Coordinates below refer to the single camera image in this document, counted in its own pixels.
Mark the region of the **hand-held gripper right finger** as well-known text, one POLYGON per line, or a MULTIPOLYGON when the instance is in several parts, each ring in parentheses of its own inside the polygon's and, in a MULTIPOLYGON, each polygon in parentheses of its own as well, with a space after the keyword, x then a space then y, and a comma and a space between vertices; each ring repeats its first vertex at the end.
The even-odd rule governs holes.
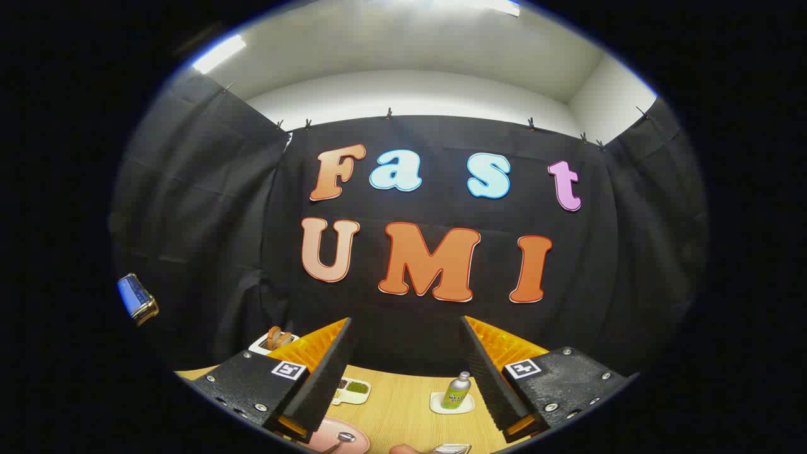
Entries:
POLYGON ((460 319, 466 363, 508 443, 568 426, 637 380, 576 347, 548 350, 473 317, 460 319))

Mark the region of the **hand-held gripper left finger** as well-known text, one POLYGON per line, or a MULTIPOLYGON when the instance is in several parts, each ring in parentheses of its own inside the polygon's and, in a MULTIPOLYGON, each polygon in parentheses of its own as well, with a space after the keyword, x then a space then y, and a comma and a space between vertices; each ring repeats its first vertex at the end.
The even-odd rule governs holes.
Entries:
POLYGON ((268 353, 240 351, 190 384, 237 419, 309 442, 351 356, 352 319, 345 317, 268 353))

